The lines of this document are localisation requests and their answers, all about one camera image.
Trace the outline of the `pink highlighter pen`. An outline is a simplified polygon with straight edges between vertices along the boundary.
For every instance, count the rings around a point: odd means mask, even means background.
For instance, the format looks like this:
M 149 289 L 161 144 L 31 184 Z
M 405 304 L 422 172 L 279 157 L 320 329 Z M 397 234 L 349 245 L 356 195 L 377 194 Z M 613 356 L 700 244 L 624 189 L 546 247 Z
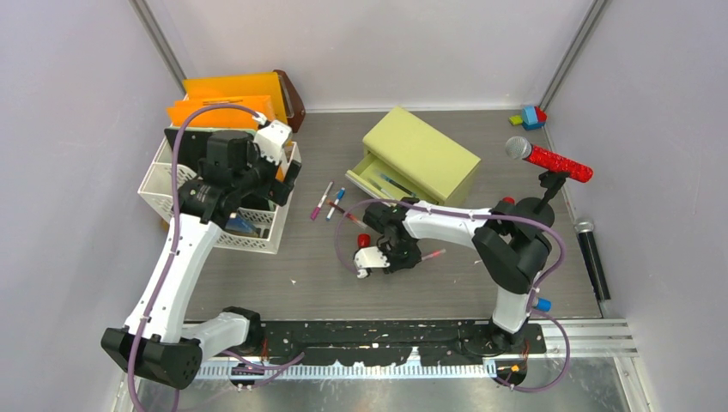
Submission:
M 444 248 L 443 249 L 439 249 L 437 251 L 432 251 L 430 253 L 427 253 L 425 255 L 422 255 L 421 256 L 421 261 L 424 262 L 424 261 L 427 261 L 429 259 L 439 257 L 439 256 L 441 256 L 441 255 L 443 255 L 445 253 L 446 253 L 446 249 L 444 249 Z

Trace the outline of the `Animal Farm blue book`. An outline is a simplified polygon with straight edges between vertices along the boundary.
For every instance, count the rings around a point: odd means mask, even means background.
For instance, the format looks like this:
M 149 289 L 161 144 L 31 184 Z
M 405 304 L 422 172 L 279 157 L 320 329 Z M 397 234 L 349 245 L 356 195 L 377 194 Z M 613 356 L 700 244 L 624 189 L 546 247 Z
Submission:
M 258 228 L 240 214 L 231 214 L 225 224 L 224 230 L 238 236 L 259 237 Z

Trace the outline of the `white plastic file rack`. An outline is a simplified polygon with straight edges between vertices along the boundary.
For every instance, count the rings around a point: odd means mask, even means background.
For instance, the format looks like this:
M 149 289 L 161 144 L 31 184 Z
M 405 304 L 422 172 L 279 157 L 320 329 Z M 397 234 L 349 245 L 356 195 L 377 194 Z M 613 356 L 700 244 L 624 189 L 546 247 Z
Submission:
M 137 193 L 163 221 L 173 218 L 171 190 L 172 149 L 162 141 L 144 175 Z M 289 206 L 271 203 L 271 210 L 240 208 L 228 225 L 233 231 L 224 230 L 215 246 L 217 248 L 276 254 L 288 216 Z

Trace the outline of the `black clipboard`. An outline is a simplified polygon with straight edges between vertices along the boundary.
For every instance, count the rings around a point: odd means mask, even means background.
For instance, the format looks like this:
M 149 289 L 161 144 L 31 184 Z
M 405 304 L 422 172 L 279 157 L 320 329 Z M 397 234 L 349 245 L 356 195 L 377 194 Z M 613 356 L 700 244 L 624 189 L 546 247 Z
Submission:
M 199 161 L 206 157 L 208 140 L 215 135 L 235 138 L 253 138 L 253 134 L 244 130 L 185 130 L 181 137 L 182 141 L 179 146 L 177 156 L 178 163 L 187 166 L 190 169 L 197 169 Z

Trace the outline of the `green metal drawer cabinet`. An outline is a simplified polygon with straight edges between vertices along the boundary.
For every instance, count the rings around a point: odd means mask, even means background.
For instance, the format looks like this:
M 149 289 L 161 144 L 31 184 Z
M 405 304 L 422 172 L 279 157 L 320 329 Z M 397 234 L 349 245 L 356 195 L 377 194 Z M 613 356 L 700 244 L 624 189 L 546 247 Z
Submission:
M 364 158 L 345 177 L 371 197 L 383 198 L 375 179 L 397 199 L 409 197 L 386 183 L 384 173 L 432 204 L 465 203 L 481 159 L 402 107 L 389 111 L 363 138 Z

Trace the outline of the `thick orange binder folder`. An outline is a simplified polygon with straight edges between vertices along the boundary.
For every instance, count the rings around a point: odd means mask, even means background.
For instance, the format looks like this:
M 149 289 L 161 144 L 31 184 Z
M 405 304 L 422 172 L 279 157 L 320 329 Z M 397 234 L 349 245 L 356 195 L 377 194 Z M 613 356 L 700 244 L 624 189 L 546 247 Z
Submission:
M 245 106 L 255 112 L 261 112 L 268 120 L 276 120 L 272 99 L 269 95 L 228 96 L 219 99 L 177 100 L 167 108 L 167 115 L 173 126 L 180 126 L 196 110 L 214 104 L 235 104 Z M 258 123 L 252 115 L 238 109 L 216 109 L 198 115 L 190 127 L 217 129 L 251 129 L 256 130 Z

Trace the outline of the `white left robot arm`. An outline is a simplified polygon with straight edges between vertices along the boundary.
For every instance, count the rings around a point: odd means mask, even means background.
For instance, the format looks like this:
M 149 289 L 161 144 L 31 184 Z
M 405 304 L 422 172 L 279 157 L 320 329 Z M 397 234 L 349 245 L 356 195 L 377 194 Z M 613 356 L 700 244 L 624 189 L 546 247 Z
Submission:
M 210 357 L 229 348 L 256 354 L 264 341 L 258 313 L 229 306 L 184 328 L 192 291 L 231 214 L 245 197 L 287 204 L 300 162 L 287 157 L 291 134 L 270 124 L 255 134 L 218 130 L 206 142 L 197 177 L 173 184 L 173 218 L 165 250 L 139 303 L 121 328 L 108 328 L 102 349 L 128 373 L 183 390 Z

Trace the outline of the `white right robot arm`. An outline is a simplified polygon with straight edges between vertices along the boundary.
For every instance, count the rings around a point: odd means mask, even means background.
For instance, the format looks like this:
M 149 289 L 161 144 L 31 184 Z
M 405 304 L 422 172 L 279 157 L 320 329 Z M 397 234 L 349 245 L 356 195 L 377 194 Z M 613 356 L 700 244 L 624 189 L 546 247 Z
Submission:
M 471 248 L 498 287 L 489 341 L 506 353 L 524 341 L 531 290 L 552 251 L 543 233 L 555 222 L 547 200 L 501 200 L 493 208 L 466 210 L 406 197 L 395 204 L 367 206 L 364 222 L 379 233 L 380 242 L 355 253 L 358 277 L 365 278 L 374 269 L 390 274 L 414 268 L 423 260 L 418 246 L 422 239 Z

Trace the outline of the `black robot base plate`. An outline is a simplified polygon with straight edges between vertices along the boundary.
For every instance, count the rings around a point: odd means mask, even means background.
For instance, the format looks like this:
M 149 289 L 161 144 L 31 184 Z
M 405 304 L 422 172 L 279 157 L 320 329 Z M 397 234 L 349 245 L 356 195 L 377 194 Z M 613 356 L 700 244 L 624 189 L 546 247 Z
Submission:
M 417 354 L 425 367 L 475 365 L 499 355 L 544 354 L 539 324 L 514 335 L 487 320 L 265 321 L 232 352 L 262 355 L 275 365 L 297 355 L 306 366 L 403 365 Z

